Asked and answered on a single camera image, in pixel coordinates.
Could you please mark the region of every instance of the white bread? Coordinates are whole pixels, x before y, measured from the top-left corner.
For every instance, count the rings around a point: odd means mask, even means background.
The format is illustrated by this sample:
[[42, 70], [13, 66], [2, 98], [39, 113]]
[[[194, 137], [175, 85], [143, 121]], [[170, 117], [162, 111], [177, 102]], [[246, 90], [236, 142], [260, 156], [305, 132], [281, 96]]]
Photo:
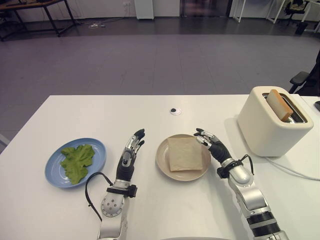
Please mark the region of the white bread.
[[170, 171], [202, 170], [202, 148], [195, 137], [169, 137]]
[[278, 118], [283, 122], [288, 120], [288, 118], [294, 113], [285, 100], [283, 100], [279, 92], [275, 89], [270, 91], [266, 101]]

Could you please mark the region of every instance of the white wall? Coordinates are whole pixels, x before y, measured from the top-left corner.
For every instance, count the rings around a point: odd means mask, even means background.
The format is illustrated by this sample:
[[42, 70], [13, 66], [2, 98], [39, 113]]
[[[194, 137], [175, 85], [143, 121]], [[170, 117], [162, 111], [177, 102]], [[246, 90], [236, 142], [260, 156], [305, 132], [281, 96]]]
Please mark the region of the white wall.
[[155, 17], [179, 17], [180, 0], [153, 0]]
[[[237, 13], [236, 16], [239, 16], [241, 5], [243, 0], [239, 0], [239, 5], [237, 7]], [[270, 7], [272, 0], [247, 0], [244, 11], [243, 11], [243, 18], [265, 18], [268, 14], [268, 10]], [[276, 12], [278, 11], [282, 0], [276, 0], [276, 4], [272, 8], [271, 17], [274, 17], [276, 15]], [[230, 16], [233, 16], [235, 5], [237, 3], [237, 0], [233, 0]], [[289, 16], [285, 16], [283, 11], [281, 11], [279, 18], [288, 18]], [[296, 14], [294, 19], [302, 19], [302, 14]], [[311, 11], [308, 14], [308, 17], [306, 20], [309, 21], [319, 21], [320, 20], [320, 6], [312, 6]]]
[[[125, 11], [124, 2], [130, 2], [130, 15]], [[135, 17], [134, 0], [68, 0], [74, 18], [112, 18]], [[64, 2], [48, 7], [54, 20], [69, 19]], [[155, 17], [178, 17], [180, 13], [180, 0], [153, 0]], [[45, 11], [41, 8], [19, 10], [25, 22], [48, 20]]]

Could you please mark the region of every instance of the green lettuce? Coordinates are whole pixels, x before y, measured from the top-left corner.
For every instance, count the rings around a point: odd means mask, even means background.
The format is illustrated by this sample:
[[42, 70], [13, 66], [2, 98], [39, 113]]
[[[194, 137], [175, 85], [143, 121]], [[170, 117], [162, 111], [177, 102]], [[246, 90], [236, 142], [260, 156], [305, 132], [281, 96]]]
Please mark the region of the green lettuce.
[[65, 156], [65, 159], [60, 162], [65, 175], [70, 179], [72, 185], [79, 183], [88, 174], [86, 167], [92, 164], [95, 151], [91, 145], [85, 144], [77, 148], [65, 147], [61, 153]]

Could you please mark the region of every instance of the black cable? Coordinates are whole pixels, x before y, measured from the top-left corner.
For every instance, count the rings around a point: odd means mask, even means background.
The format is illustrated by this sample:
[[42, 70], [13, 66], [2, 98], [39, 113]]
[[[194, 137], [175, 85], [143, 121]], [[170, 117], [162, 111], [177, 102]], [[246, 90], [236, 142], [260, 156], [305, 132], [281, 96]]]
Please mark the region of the black cable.
[[251, 157], [250, 157], [248, 154], [244, 155], [239, 161], [242, 162], [243, 160], [245, 160], [245, 158], [248, 158], [248, 159], [249, 159], [252, 175], [255, 175], [255, 174], [254, 174], [254, 164], [253, 164], [253, 162], [252, 162]]
[[91, 174], [89, 176], [89, 178], [87, 179], [87, 181], [85, 182], [85, 190], [84, 190], [84, 194], [85, 194], [85, 198], [86, 200], [88, 201], [89, 205], [88, 207], [91, 207], [93, 209], [93, 211], [97, 214], [97, 216], [99, 217], [100, 221], [102, 221], [102, 218], [100, 216], [100, 214], [98, 213], [97, 209], [95, 208], [94, 204], [92, 203], [92, 201], [90, 200], [90, 197], [89, 197], [89, 194], [88, 194], [88, 183], [89, 181], [94, 177], [94, 176], [97, 176], [97, 175], [102, 175], [104, 177], [104, 179], [110, 184], [110, 186], [113, 185], [113, 183], [110, 181], [110, 179], [104, 175], [102, 172], [95, 172], [93, 174]]

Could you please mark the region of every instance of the robotic arm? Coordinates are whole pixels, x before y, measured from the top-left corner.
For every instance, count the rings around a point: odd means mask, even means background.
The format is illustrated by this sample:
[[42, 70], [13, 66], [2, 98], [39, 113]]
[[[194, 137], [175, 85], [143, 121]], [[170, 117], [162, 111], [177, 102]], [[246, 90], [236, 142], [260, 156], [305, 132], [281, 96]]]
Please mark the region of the robotic arm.
[[100, 208], [102, 221], [98, 240], [125, 240], [127, 233], [128, 197], [136, 196], [137, 187], [130, 185], [137, 152], [145, 143], [145, 130], [137, 131], [125, 145], [116, 169], [114, 184], [106, 191]]
[[221, 164], [217, 169], [220, 178], [228, 178], [229, 186], [236, 195], [237, 202], [246, 218], [254, 240], [289, 240], [286, 232], [281, 231], [271, 209], [256, 186], [253, 174], [240, 160], [234, 160], [226, 146], [212, 133], [200, 128], [194, 134], [211, 155]]

